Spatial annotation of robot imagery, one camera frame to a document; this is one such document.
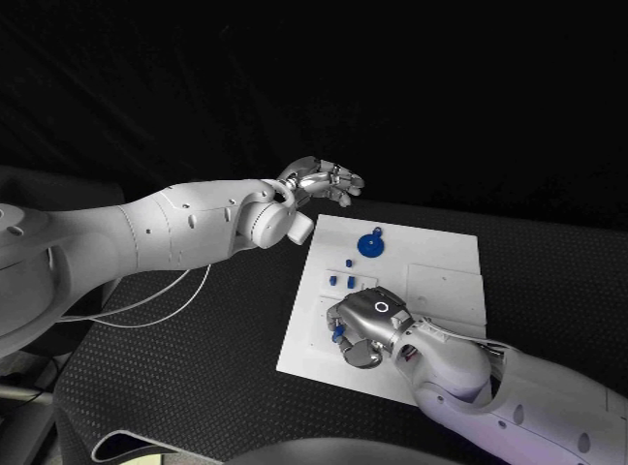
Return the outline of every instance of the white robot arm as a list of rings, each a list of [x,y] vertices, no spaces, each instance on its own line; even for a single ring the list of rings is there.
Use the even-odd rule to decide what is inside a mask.
[[[328,310],[328,328],[345,361],[389,356],[426,416],[508,463],[628,465],[628,400],[575,371],[415,319],[380,287]]]
[[[285,235],[301,244],[314,225],[298,204],[314,195],[347,206],[361,187],[347,169],[306,157],[278,180],[177,184],[125,205],[41,212],[0,204],[0,357],[110,280],[198,268]]]

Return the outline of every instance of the black curtain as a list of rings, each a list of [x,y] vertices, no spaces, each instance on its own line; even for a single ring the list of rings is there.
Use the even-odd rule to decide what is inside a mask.
[[[368,199],[628,230],[628,33],[0,2],[1,164],[133,200],[306,155]]]

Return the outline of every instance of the cable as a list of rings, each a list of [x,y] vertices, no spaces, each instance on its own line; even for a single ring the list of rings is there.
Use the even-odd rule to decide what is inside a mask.
[[[177,283],[184,279],[184,276],[190,273],[190,271],[191,270],[187,269],[184,273],[181,274],[181,276],[178,276],[178,278],[174,280],[174,282],[165,288],[162,288],[154,295],[151,295],[151,297],[146,297],[143,300],[139,300],[136,303],[132,303],[126,307],[116,308],[115,310],[110,310],[109,312],[97,313],[96,315],[84,315],[79,317],[61,317],[57,323],[83,322],[86,320],[93,320],[93,318],[107,317],[109,315],[115,315],[116,313],[130,310],[132,308],[138,307],[148,301],[154,300],[162,293],[165,293],[177,285]]]
[[[479,344],[492,344],[495,346],[501,346],[501,347],[504,347],[507,349],[513,349],[514,351],[520,352],[520,350],[515,347],[513,347],[510,344],[505,344],[504,342],[494,341],[492,339],[482,339],[479,337],[464,336],[458,332],[449,331],[443,327],[438,326],[430,321],[430,319],[428,317],[425,317],[423,321],[426,322],[426,325],[429,325],[429,327],[432,327],[432,329],[438,330],[443,334],[448,334],[451,337],[458,337],[458,339],[464,339],[466,341],[478,342]]]
[[[96,317],[93,318],[89,318],[89,320],[92,320],[93,322],[97,322],[97,323],[102,323],[103,325],[107,325],[107,326],[113,326],[113,327],[146,327],[146,326],[151,326],[151,325],[156,325],[158,323],[164,322],[165,320],[168,320],[185,307],[187,305],[192,302],[192,299],[195,298],[195,296],[198,295],[198,292],[201,290],[201,287],[204,286],[204,282],[205,282],[205,276],[208,275],[208,270],[211,268],[211,265],[208,265],[205,267],[205,273],[204,273],[204,277],[201,279],[201,282],[200,282],[200,286],[198,286],[198,289],[195,290],[195,293],[192,294],[191,298],[188,299],[188,301],[181,305],[181,307],[178,307],[178,309],[169,313],[169,315],[167,315],[165,317],[162,317],[159,320],[155,320],[154,322],[149,322],[149,323],[143,323],[142,325],[117,325],[116,323],[109,323],[109,322],[103,322],[102,320],[97,320]]]
[[[55,366],[55,378],[53,379],[51,381],[51,384],[48,385],[48,387],[55,383],[55,381],[58,380],[60,378],[60,375],[61,375],[61,371],[60,371],[60,365],[58,365],[58,362],[55,361],[55,359],[53,357],[50,357],[50,360],[53,362],[53,365]],[[6,417],[17,409],[19,409],[21,407],[24,407],[30,402],[34,402],[34,400],[37,400],[38,396],[45,392],[45,389],[40,389],[38,392],[31,396],[31,399],[27,399],[19,405],[17,405],[5,414],[0,415],[0,419],[2,419],[4,417]]]

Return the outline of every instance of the black table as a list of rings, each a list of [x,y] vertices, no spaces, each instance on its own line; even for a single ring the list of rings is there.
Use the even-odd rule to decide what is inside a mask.
[[[341,209],[314,201],[302,212],[329,214],[478,237],[487,334],[577,370],[628,397],[628,232],[357,201]],[[247,450],[306,437],[383,441],[459,460],[503,463],[420,411],[275,369],[308,242],[283,240],[239,253],[210,270],[201,294],[159,325],[94,325],[55,389],[66,463],[92,463],[113,432],[227,460]],[[156,320],[188,299],[204,269],[139,310],[107,321]],[[116,308],[177,276],[129,276]],[[116,434],[97,450],[119,463],[165,451]]]

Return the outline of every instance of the blue disk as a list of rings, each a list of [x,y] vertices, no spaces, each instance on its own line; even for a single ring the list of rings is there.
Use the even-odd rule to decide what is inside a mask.
[[[366,234],[358,239],[358,252],[370,259],[376,258],[383,252],[381,228],[374,228],[371,234]]]

